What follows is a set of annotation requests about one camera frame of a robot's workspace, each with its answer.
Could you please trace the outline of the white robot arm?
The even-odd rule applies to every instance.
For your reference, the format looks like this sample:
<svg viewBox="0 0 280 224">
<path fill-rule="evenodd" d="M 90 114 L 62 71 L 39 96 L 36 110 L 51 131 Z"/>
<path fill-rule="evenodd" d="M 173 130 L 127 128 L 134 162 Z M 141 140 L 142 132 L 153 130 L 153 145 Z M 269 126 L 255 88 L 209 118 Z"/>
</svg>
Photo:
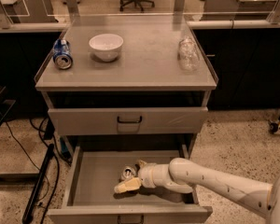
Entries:
<svg viewBox="0 0 280 224">
<path fill-rule="evenodd" d="M 130 172 L 114 187 L 116 193 L 142 187 L 190 193 L 199 185 L 263 217 L 266 224 L 280 224 L 280 176 L 269 184 L 206 168 L 184 158 L 174 158 L 167 164 L 139 161 L 138 166 L 138 171 Z"/>
</svg>

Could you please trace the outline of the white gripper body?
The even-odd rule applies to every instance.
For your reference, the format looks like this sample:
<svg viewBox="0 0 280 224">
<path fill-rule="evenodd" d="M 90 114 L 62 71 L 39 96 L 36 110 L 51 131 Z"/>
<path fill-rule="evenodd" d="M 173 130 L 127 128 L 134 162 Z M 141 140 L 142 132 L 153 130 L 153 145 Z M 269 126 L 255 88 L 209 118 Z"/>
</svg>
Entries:
<svg viewBox="0 0 280 224">
<path fill-rule="evenodd" d="M 153 170 L 155 163 L 145 163 L 140 166 L 138 177 L 145 188 L 154 189 L 156 187 L 153 181 Z"/>
</svg>

